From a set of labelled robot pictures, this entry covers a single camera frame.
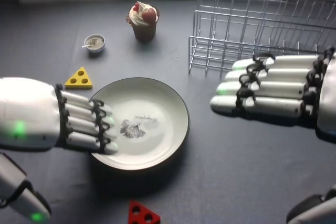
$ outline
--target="metal wire basket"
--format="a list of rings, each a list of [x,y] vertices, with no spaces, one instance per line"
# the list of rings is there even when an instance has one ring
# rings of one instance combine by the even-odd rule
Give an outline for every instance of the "metal wire basket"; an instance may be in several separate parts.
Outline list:
[[[257,51],[319,54],[336,42],[335,0],[198,0],[189,38],[193,66],[231,69]]]

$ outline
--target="cupcake frosting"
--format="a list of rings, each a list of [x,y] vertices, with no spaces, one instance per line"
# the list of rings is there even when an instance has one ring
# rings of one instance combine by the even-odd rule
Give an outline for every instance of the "cupcake frosting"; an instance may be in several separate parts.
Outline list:
[[[159,17],[157,16],[157,12],[156,9],[154,7],[152,7],[151,5],[148,4],[144,4],[141,2],[137,2],[139,4],[139,10],[135,11],[133,10],[135,8],[135,5],[131,8],[130,13],[129,13],[129,17],[132,20],[132,22],[136,25],[136,26],[149,26],[150,24],[147,23],[146,21],[143,20],[142,18],[142,13],[143,12],[147,12],[148,9],[152,8],[154,9],[155,13],[156,13],[156,21],[159,19]]]

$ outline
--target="cupcake wrapper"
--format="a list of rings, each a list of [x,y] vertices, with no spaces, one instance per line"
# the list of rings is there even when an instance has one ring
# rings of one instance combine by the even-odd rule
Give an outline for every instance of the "cupcake wrapper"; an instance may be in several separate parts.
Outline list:
[[[154,7],[154,8],[156,10],[156,14],[157,14],[158,18],[160,19],[159,10],[156,7]],[[134,35],[135,35],[135,37],[138,41],[140,41],[142,43],[147,43],[155,37],[156,23],[157,22],[154,25],[151,25],[151,26],[137,26],[132,22],[132,20],[130,19],[129,16],[126,17],[126,21],[132,26],[133,31],[134,31]]]

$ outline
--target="plate rim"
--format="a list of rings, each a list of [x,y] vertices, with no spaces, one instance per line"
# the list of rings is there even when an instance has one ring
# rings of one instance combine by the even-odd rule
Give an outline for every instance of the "plate rim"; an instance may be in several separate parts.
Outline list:
[[[123,165],[111,165],[109,162],[107,162],[104,158],[101,157],[101,154],[98,154],[98,153],[91,153],[91,155],[97,159],[98,161],[100,161],[101,163],[109,166],[109,167],[112,167],[112,168],[116,168],[116,169],[119,169],[119,170],[128,170],[128,171],[137,171],[137,170],[145,170],[145,169],[149,169],[149,168],[152,168],[152,167],[155,167],[155,166],[158,166],[162,163],[164,163],[166,160],[168,160],[169,158],[171,158],[176,152],[178,149],[180,149],[180,147],[182,146],[182,144],[184,143],[184,141],[187,139],[187,137],[189,136],[189,132],[190,132],[190,125],[191,125],[191,122],[190,122],[190,113],[189,113],[189,109],[187,107],[187,104],[185,103],[185,101],[183,100],[183,98],[180,96],[180,94],[175,90],[173,89],[171,86],[169,86],[168,84],[162,82],[162,81],[159,81],[159,80],[156,80],[156,79],[153,79],[153,78],[147,78],[147,77],[129,77],[129,78],[123,78],[123,79],[120,79],[120,80],[117,80],[117,81],[114,81],[114,82],[111,82],[110,84],[107,84],[105,85],[104,87],[102,87],[101,89],[99,89],[96,93],[94,93],[94,95],[91,97],[91,100],[94,99],[93,97],[99,93],[102,89],[106,88],[107,86],[109,85],[112,85],[114,83],[117,83],[117,82],[120,82],[120,81],[125,81],[125,80],[130,80],[130,79],[146,79],[146,80],[152,80],[152,81],[156,81],[156,82],[159,82],[160,84],[164,85],[164,86],[167,86],[169,89],[173,90],[177,95],[178,97],[181,99],[181,101],[183,102],[183,105],[186,109],[186,112],[187,112],[187,120],[188,120],[188,126],[187,126],[187,130],[185,132],[185,135],[183,137],[183,140],[181,141],[181,143],[179,144],[179,146],[176,148],[176,150],[171,153],[166,159],[162,160],[162,161],[159,161],[159,162],[153,162],[151,163],[150,165],[142,165],[140,168],[137,168],[137,169],[132,169],[132,168],[128,168],[128,167],[124,167]]]

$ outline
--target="cupcake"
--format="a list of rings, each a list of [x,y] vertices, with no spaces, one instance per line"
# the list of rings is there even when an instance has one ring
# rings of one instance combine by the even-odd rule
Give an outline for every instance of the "cupcake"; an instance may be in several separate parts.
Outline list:
[[[136,2],[126,20],[132,26],[136,39],[142,43],[151,41],[156,32],[159,10],[151,5]]]

